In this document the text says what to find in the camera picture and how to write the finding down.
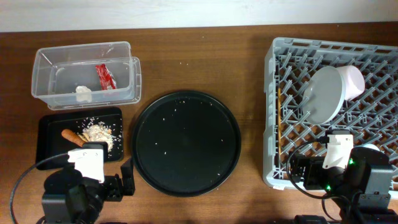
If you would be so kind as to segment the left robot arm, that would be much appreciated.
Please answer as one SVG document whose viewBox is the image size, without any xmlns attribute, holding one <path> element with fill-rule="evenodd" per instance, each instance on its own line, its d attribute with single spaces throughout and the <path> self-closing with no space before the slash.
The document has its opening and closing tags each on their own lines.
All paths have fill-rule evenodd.
<svg viewBox="0 0 398 224">
<path fill-rule="evenodd" d="M 94 223 L 105 202 L 120 202 L 135 192 L 131 160 L 121 175 L 104 174 L 105 142 L 84 143 L 67 152 L 65 166 L 46 178 L 42 207 L 46 223 Z"/>
</svg>

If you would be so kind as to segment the pink bowl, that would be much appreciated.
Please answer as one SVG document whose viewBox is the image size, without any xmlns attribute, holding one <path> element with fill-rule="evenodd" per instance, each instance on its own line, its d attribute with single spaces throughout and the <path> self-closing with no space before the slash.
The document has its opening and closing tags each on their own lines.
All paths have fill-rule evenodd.
<svg viewBox="0 0 398 224">
<path fill-rule="evenodd" d="M 365 81 L 361 71 L 353 66 L 338 67 L 337 70 L 345 81 L 345 100 L 350 101 L 365 91 Z"/>
</svg>

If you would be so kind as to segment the red snack wrapper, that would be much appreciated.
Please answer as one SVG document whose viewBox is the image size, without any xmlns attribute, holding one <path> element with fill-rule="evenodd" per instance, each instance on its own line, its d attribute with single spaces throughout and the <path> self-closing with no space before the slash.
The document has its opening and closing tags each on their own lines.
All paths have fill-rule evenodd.
<svg viewBox="0 0 398 224">
<path fill-rule="evenodd" d="M 102 90 L 117 89 L 116 80 L 114 79 L 113 74 L 108 70 L 105 64 L 96 65 L 95 69 L 98 74 Z"/>
</svg>

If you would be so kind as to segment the grey plate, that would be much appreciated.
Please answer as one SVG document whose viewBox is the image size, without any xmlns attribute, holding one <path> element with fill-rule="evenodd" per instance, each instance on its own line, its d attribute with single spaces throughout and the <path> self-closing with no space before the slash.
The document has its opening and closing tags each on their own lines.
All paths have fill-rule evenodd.
<svg viewBox="0 0 398 224">
<path fill-rule="evenodd" d="M 311 124 L 325 124 L 339 112 L 345 100 L 346 84 L 343 76 L 335 67 L 323 67 L 310 79 L 304 91 L 302 106 L 304 113 L 309 112 L 307 121 Z"/>
</svg>

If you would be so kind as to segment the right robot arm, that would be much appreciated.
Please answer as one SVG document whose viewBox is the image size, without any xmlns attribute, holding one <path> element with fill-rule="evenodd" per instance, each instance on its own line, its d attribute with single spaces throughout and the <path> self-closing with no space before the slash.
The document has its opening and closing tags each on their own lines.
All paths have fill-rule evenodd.
<svg viewBox="0 0 398 224">
<path fill-rule="evenodd" d="M 389 209 L 389 185 L 394 171 L 388 156 L 368 147 L 354 147 L 346 167 L 322 167 L 324 157 L 289 154 L 287 175 L 302 193 L 330 199 L 340 208 L 342 223 L 397 223 Z"/>
</svg>

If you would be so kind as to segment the peanut shells and rice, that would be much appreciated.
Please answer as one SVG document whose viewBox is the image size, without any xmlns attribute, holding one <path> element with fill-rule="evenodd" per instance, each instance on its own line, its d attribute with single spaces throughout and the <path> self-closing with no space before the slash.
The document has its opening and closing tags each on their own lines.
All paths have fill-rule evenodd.
<svg viewBox="0 0 398 224">
<path fill-rule="evenodd" d="M 116 122 L 106 122 L 102 118 L 86 117 L 78 122 L 76 134 L 85 142 L 105 142 L 108 154 L 121 149 L 122 134 Z"/>
</svg>

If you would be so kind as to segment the wooden chopstick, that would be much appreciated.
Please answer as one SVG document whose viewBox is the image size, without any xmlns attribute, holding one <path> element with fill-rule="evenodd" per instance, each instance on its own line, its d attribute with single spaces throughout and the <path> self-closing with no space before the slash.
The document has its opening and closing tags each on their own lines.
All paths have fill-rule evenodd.
<svg viewBox="0 0 398 224">
<path fill-rule="evenodd" d="M 278 136 L 278 154 L 279 154 L 279 159 L 282 155 L 281 151 L 281 90 L 280 88 L 277 89 L 277 96 L 278 96 L 278 104 L 277 104 L 277 125 L 278 125 L 278 130 L 277 130 L 277 136 Z"/>
</svg>

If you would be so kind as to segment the orange carrot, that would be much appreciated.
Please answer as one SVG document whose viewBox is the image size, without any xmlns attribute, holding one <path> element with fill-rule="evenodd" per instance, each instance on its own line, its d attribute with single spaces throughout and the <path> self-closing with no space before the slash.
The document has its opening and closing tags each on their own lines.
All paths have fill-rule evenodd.
<svg viewBox="0 0 398 224">
<path fill-rule="evenodd" d="M 76 144 L 77 146 L 82 147 L 85 143 L 85 141 L 79 137 L 76 133 L 74 133 L 72 130 L 70 129 L 64 129 L 61 132 L 61 135 L 63 138 L 65 138 L 66 140 Z"/>
</svg>

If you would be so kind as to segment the white tissue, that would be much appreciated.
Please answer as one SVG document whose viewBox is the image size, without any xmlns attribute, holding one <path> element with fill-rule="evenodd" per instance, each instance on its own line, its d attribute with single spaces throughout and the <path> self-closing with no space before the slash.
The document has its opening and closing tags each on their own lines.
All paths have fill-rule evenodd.
<svg viewBox="0 0 398 224">
<path fill-rule="evenodd" d="M 91 90 L 86 86 L 77 86 L 76 87 L 76 100 L 77 102 L 92 102 Z"/>
</svg>

